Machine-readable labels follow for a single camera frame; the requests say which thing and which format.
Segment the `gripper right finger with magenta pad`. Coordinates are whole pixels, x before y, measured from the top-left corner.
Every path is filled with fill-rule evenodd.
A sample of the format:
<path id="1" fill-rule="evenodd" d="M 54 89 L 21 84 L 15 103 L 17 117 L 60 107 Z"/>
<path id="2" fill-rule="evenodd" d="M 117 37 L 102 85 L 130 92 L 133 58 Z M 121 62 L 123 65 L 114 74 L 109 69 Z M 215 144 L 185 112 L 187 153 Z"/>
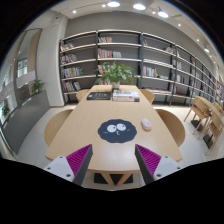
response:
<path id="1" fill-rule="evenodd" d="M 182 169 L 170 156 L 160 156 L 138 144 L 135 145 L 135 156 L 145 184 L 150 184 Z"/>

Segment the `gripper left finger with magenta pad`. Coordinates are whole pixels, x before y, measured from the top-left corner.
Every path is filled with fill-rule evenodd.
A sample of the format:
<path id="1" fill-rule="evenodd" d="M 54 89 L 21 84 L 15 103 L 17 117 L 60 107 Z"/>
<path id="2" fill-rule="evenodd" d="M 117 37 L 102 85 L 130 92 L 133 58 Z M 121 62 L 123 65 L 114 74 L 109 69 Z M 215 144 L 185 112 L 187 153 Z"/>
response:
<path id="1" fill-rule="evenodd" d="M 92 145 L 87 145 L 68 156 L 59 155 L 44 170 L 81 186 L 92 155 Z"/>

